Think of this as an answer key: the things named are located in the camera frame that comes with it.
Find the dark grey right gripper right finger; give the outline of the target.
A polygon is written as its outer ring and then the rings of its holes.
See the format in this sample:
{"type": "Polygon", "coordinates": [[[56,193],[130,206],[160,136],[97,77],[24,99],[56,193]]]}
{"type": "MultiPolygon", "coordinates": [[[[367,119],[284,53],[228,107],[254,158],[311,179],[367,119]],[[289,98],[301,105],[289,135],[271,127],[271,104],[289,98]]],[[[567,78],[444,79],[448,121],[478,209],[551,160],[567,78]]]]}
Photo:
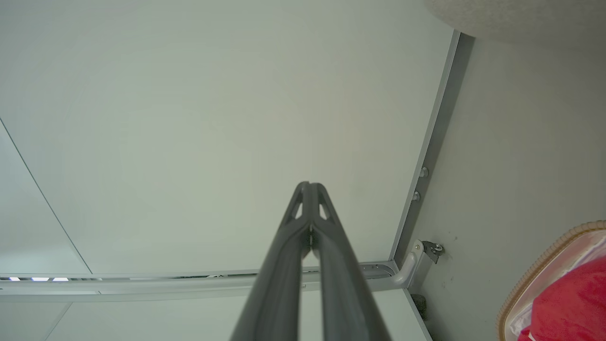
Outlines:
{"type": "Polygon", "coordinates": [[[310,194],[311,245],[320,261],[324,340],[391,340],[325,186],[311,184],[310,194]]]}

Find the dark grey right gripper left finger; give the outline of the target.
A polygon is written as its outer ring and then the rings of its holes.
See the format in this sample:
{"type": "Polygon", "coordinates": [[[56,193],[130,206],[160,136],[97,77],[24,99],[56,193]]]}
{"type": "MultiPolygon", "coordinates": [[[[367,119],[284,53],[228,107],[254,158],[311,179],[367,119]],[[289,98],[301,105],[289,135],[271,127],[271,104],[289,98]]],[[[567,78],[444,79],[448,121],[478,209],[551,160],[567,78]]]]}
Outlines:
{"type": "Polygon", "coordinates": [[[310,250],[309,187],[299,183],[256,276],[232,341],[296,341],[302,260],[310,250]]]}

